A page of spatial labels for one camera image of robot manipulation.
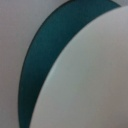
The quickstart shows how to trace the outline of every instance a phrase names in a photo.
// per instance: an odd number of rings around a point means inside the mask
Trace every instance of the teal band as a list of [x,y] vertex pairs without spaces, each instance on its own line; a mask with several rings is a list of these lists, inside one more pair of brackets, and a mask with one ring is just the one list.
[[90,21],[116,7],[118,5],[109,0],[72,0],[43,23],[31,43],[22,69],[18,103],[21,128],[29,127],[40,89],[63,48]]

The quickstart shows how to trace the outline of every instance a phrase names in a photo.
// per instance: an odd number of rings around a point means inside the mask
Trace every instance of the dark teal curved shape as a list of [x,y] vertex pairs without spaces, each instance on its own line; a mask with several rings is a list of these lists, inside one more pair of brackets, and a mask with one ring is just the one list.
[[40,89],[63,48],[90,21],[118,6],[109,0],[72,0],[43,23],[29,47],[21,73],[18,102],[21,128],[29,127]]

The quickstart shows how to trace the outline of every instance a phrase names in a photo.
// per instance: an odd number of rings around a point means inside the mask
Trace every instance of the white object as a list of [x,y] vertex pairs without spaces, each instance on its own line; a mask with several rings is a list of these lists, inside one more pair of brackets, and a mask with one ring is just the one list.
[[0,0],[0,128],[18,128],[18,90],[27,49],[42,22],[67,0]]
[[116,2],[117,4],[119,4],[121,6],[128,5],[128,0],[112,0],[112,1]]
[[31,128],[128,126],[128,7],[85,27],[41,90]]

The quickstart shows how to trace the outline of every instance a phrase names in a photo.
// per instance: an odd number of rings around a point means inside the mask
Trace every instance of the white curved surface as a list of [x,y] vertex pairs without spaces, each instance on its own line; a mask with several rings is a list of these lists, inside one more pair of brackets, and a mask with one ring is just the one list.
[[47,16],[68,0],[0,0],[0,128],[18,128],[19,77],[27,49]]
[[128,127],[128,7],[69,43],[41,90],[31,128]]

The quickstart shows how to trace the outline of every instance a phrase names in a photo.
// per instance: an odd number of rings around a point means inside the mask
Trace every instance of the teal stripe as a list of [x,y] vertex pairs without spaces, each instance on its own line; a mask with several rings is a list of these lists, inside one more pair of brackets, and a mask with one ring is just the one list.
[[42,84],[63,48],[90,21],[116,7],[117,4],[108,0],[72,0],[43,23],[31,43],[22,69],[18,102],[21,128],[29,127]]

